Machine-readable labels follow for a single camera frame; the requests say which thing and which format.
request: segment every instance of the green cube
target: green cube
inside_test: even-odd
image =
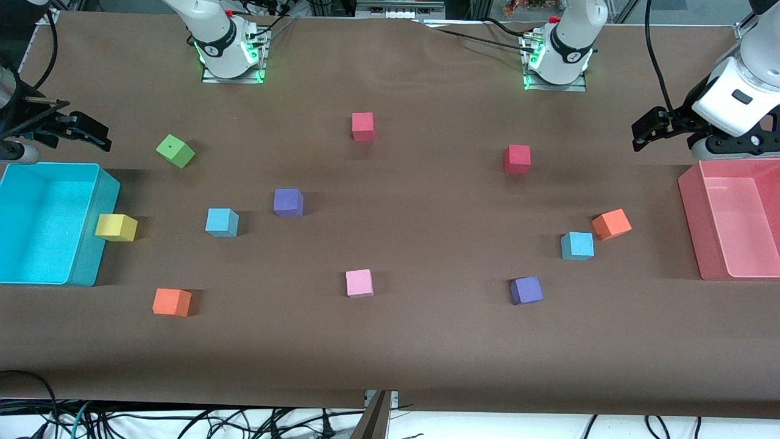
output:
[[[160,146],[157,147],[157,152],[180,169],[187,166],[187,163],[195,156],[195,151],[192,148],[172,134],[168,134],[165,140],[160,143]]]

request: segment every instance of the yellow cube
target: yellow cube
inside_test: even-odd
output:
[[[138,221],[127,215],[103,213],[97,220],[95,236],[106,241],[133,242],[136,239]]]

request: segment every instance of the blue cube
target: blue cube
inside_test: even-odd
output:
[[[569,232],[561,238],[561,253],[568,261],[587,261],[594,256],[593,234]]]
[[[282,218],[303,216],[303,194],[298,189],[277,189],[274,212]]]
[[[209,209],[206,231],[216,237],[237,237],[239,214],[228,208]]]
[[[513,280],[509,284],[509,290],[512,291],[512,303],[515,305],[539,302],[544,298],[539,278],[536,276]]]

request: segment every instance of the pink cube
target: pink cube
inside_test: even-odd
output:
[[[371,270],[358,269],[346,272],[346,295],[351,298],[373,296],[374,284],[371,282]]]
[[[352,138],[355,141],[374,141],[374,114],[352,113]]]
[[[531,147],[510,145],[504,153],[504,172],[526,173],[531,168]]]

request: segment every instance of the orange cube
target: orange cube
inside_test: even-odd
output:
[[[599,241],[624,234],[631,230],[631,223],[623,209],[613,210],[593,220],[593,228]]]
[[[154,314],[162,316],[187,317],[192,297],[193,295],[189,291],[158,288],[151,310]]]

